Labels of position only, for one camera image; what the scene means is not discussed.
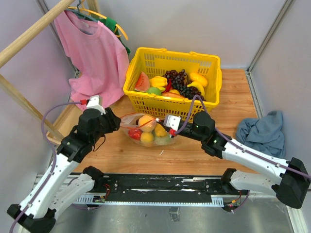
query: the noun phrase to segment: gray floor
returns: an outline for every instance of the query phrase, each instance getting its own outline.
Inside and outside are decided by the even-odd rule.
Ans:
[[[67,209],[52,233],[293,233],[286,207],[275,199],[249,199],[235,214],[220,207],[180,207],[172,221],[167,206],[104,205]]]

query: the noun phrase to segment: gray wall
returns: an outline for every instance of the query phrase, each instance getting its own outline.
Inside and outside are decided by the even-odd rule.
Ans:
[[[42,16],[34,0],[2,0],[0,9],[0,50]],[[73,77],[50,28],[1,68],[0,74],[42,113],[68,100],[68,78]],[[37,173],[46,170],[51,150],[42,138],[39,122],[1,89],[0,106],[0,231],[8,232],[13,220],[6,209],[29,194]],[[53,122],[61,111],[52,112],[48,120]]]
[[[101,13],[138,47],[195,51],[221,58],[222,67],[248,67],[284,0],[98,0]]]
[[[257,63],[254,82],[264,114],[282,110],[286,158],[311,172],[311,1],[295,1]],[[311,194],[303,213],[311,231]]]

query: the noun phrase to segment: hanger hook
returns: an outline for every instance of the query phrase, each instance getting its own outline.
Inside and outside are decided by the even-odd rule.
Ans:
[[[80,5],[81,5],[81,0],[79,0],[79,3],[77,4],[77,10],[78,10],[79,13],[80,13],[80,9],[79,9]]]

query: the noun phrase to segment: wooden tabletop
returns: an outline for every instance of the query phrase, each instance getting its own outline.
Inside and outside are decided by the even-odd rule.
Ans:
[[[234,137],[239,122],[256,117],[256,112],[244,70],[223,69],[222,72],[220,103],[210,115],[223,133]],[[134,112],[127,96],[116,102],[112,110],[118,117]],[[77,107],[72,108],[60,132],[69,132],[80,114]],[[178,136],[173,145],[147,148],[134,143],[122,130],[107,134],[106,142],[87,155],[75,171],[82,172],[87,166],[104,173],[222,175],[227,168],[251,172],[242,165],[209,156],[198,141]]]

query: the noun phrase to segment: wooden pole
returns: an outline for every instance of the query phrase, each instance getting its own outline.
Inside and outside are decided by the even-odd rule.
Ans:
[[[27,29],[8,47],[0,52],[0,68],[4,66],[12,57],[14,57],[23,47],[25,47],[33,38],[35,38],[43,29],[45,29],[61,12],[66,10],[74,0],[61,0],[56,6],[49,10],[33,26]],[[38,120],[42,120],[43,115],[28,100],[16,90],[2,75],[0,75],[0,87],[14,99],[23,109]],[[47,129],[58,139],[63,135],[47,120],[44,121]]]
[[[100,13],[100,8],[97,0],[86,0],[89,10]],[[99,18],[98,15],[91,14],[93,18]]]

